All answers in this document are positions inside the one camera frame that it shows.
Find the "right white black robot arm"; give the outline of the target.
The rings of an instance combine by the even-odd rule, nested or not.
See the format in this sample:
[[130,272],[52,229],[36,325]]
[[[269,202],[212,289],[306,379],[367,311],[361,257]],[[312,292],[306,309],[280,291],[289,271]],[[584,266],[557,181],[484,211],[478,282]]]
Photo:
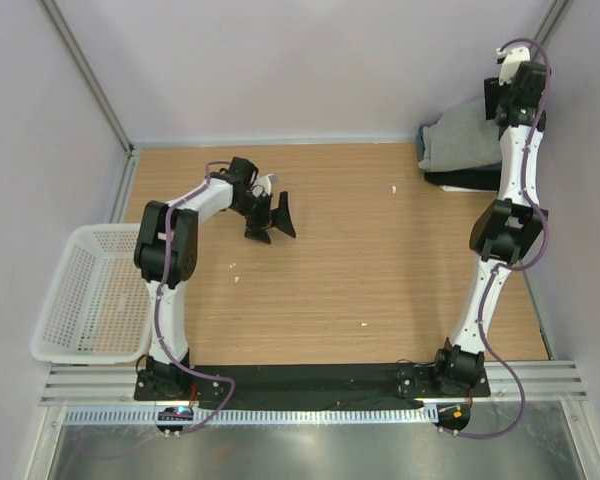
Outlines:
[[430,372],[441,395],[464,394],[485,380],[485,341],[502,289],[537,238],[547,236],[548,212],[540,207],[536,167],[548,79],[544,65],[526,60],[502,67],[499,78],[485,81],[486,118],[499,128],[501,179],[496,199],[471,231],[469,248],[477,259],[464,311]]

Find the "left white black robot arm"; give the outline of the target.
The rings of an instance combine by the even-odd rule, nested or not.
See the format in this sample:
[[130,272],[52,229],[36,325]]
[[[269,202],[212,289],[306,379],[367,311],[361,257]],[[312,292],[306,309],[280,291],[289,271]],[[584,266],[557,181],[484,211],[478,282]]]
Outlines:
[[189,362],[185,297],[198,263],[202,224],[231,210],[244,218],[247,239],[269,244],[271,229],[296,236],[289,193],[280,192],[277,205],[272,205],[275,183],[275,175],[260,175],[250,160],[234,157],[207,163],[201,184],[183,196],[145,205],[134,264],[149,293],[151,345],[137,373],[138,399],[182,399],[199,377]]

